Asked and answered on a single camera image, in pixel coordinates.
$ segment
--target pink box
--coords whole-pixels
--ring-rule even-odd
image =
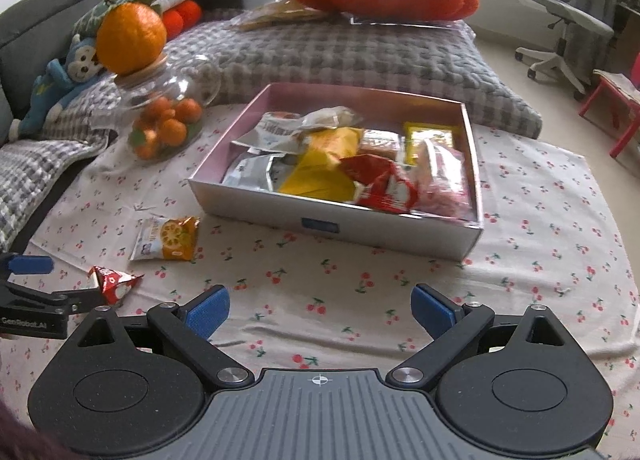
[[[456,147],[465,154],[477,221],[393,215],[359,205],[220,184],[231,163],[245,151],[231,141],[252,129],[263,113],[278,110],[306,114],[333,106],[351,107],[369,129],[402,133],[404,122],[459,126]],[[478,159],[465,105],[431,96],[330,84],[269,84],[220,137],[189,183],[198,203],[210,215],[418,255],[461,261],[482,234]]]

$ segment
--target blue plush toy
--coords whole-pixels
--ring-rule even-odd
[[[39,75],[31,91],[31,108],[24,119],[14,119],[9,129],[9,140],[36,135],[48,118],[55,121],[60,112],[81,91],[97,82],[102,65],[95,58],[95,40],[80,40],[78,34],[71,39],[65,65],[53,59],[44,75]]]

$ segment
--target glass jar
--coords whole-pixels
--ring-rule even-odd
[[[139,72],[117,76],[119,135],[144,161],[180,153],[201,132],[203,110],[218,95],[220,81],[204,55],[169,64],[163,54]]]

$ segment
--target plaid blanket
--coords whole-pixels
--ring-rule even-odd
[[[540,133],[539,114],[501,83],[462,22],[455,30],[335,21],[239,32],[222,20],[237,13],[210,16],[165,49],[174,61],[199,53],[216,60],[222,72],[220,104],[248,102],[270,82],[346,84],[458,100],[474,123],[530,138]],[[95,109],[116,106],[118,97],[107,77],[73,101],[56,123],[45,124],[45,140],[0,148],[0,250],[10,247],[69,165],[107,147],[108,133],[92,132],[89,118]]]

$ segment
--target cherry print tablecloth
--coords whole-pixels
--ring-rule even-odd
[[[199,139],[165,163],[137,167],[123,141],[112,146],[31,240],[28,252],[52,255],[54,273],[18,283],[43,291],[78,287],[91,265],[144,273],[121,315],[166,300],[186,302],[211,284],[225,284],[231,315],[211,341],[255,372],[374,366],[385,374],[430,341],[410,315],[417,282],[497,313],[545,303],[614,393],[601,451],[615,458],[640,452],[638,291],[582,157],[474,126],[486,230],[456,264],[204,216],[187,178],[240,109],[210,110]],[[129,262],[140,222],[151,214],[203,215],[193,263]],[[25,421],[30,387],[60,345],[28,337],[0,342],[0,390]]]

